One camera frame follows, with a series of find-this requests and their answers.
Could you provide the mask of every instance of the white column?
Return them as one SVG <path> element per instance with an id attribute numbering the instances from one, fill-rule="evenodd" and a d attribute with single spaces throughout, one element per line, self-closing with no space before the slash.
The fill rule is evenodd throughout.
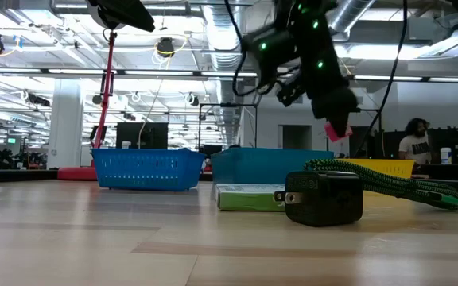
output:
<path id="1" fill-rule="evenodd" d="M 47 168 L 79 167 L 84 98 L 79 79 L 56 79 Z"/>
<path id="2" fill-rule="evenodd" d="M 255 143 L 255 108 L 244 107 L 239 122 L 240 145 L 254 147 Z"/>

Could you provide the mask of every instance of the blue plastic basket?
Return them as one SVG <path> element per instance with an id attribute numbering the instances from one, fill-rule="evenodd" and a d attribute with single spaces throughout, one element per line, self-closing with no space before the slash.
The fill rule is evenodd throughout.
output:
<path id="1" fill-rule="evenodd" d="M 181 150 L 93 149 L 100 187 L 184 191 L 197 186 L 204 154 Z"/>
<path id="2" fill-rule="evenodd" d="M 285 184 L 290 172 L 302 171 L 312 159 L 333 159 L 333 152 L 233 148 L 212 155 L 216 184 Z"/>

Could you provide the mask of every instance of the ceiling pipe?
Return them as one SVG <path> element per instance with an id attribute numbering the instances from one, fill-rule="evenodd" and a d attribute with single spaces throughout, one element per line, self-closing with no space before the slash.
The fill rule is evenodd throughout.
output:
<path id="1" fill-rule="evenodd" d="M 375 0 L 341 0 L 339 7 L 328 16 L 328 23 L 332 34 L 347 33 L 371 8 Z"/>
<path id="2" fill-rule="evenodd" d="M 145 8 L 152 16 L 179 16 L 179 17 L 200 17 L 203 13 L 199 6 L 190 6 L 188 2 L 184 5 L 154 4 L 146 5 Z M 52 0 L 52 11 L 58 14 L 88 14 L 85 0 Z"/>
<path id="3" fill-rule="evenodd" d="M 235 16 L 236 24 L 243 27 L 243 9 L 238 6 L 231 7 L 232 13 Z M 232 25 L 231 18 L 227 9 L 223 5 L 203 6 L 204 17 L 206 19 L 206 30 L 210 49 L 238 51 L 239 39 L 236 35 L 235 27 Z M 213 53 L 210 54 L 212 65 L 216 71 L 233 72 L 238 66 L 241 55 L 238 53 Z M 217 81 L 216 84 L 217 99 L 219 102 L 234 102 L 235 95 L 232 91 L 231 81 Z M 241 111 L 236 109 L 221 108 L 222 121 L 221 123 L 232 122 L 236 114 Z M 238 127 L 224 127 L 226 131 L 226 140 L 228 145 L 233 144 L 233 140 L 238 133 Z"/>

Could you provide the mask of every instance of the braided cable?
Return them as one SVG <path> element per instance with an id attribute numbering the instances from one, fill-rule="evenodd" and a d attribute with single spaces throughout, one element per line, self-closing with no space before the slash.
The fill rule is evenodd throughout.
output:
<path id="1" fill-rule="evenodd" d="M 365 190 L 458 210 L 458 192 L 445 184 L 390 176 L 342 160 L 311 160 L 306 163 L 305 170 L 354 172 L 362 179 Z"/>

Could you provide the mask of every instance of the computer monitor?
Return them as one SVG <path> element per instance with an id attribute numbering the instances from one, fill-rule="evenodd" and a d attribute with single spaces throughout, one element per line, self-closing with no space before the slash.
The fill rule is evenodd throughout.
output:
<path id="1" fill-rule="evenodd" d="M 130 142 L 130 149 L 139 149 L 139 132 L 142 122 L 120 122 L 116 132 L 116 148 L 122 148 L 124 141 Z M 141 149 L 167 149 L 168 123 L 147 122 L 141 132 Z"/>

